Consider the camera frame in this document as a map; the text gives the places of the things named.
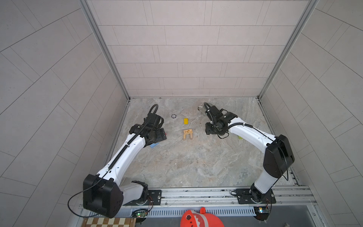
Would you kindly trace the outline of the dragon picture wooden block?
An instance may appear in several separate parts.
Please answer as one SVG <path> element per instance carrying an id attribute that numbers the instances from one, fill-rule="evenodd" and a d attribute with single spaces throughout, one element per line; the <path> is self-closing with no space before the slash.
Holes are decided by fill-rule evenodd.
<path id="1" fill-rule="evenodd" d="M 187 129 L 187 130 L 184 130 L 183 131 L 183 134 L 192 134 L 193 133 L 193 131 L 192 131 L 192 129 Z"/>

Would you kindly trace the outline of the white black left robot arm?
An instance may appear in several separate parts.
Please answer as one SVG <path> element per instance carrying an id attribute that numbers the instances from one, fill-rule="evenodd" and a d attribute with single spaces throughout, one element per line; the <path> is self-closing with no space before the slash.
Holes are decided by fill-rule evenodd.
<path id="1" fill-rule="evenodd" d="M 146 183 L 132 181 L 124 186 L 120 184 L 126 170 L 143 148 L 166 140 L 163 123 L 164 119 L 156 112 L 149 112 L 143 124 L 131 127 L 126 141 L 113 158 L 96 175 L 89 174 L 85 178 L 82 192 L 85 209 L 113 218 L 129 202 L 147 202 Z"/>

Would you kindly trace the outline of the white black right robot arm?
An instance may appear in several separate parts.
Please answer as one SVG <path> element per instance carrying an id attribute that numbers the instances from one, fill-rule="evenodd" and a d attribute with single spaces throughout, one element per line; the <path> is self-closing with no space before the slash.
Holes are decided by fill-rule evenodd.
<path id="1" fill-rule="evenodd" d="M 235 134 L 242 137 L 259 149 L 263 156 L 263 171 L 242 197 L 254 203 L 269 202 L 271 188 L 281 178 L 289 180 L 288 169 L 295 162 L 289 140 L 284 135 L 275 136 L 247 124 L 236 114 L 225 109 L 218 109 L 211 103 L 204 103 L 198 110 L 210 120 L 206 123 L 207 135 L 217 135 L 220 139 L 224 135 Z"/>

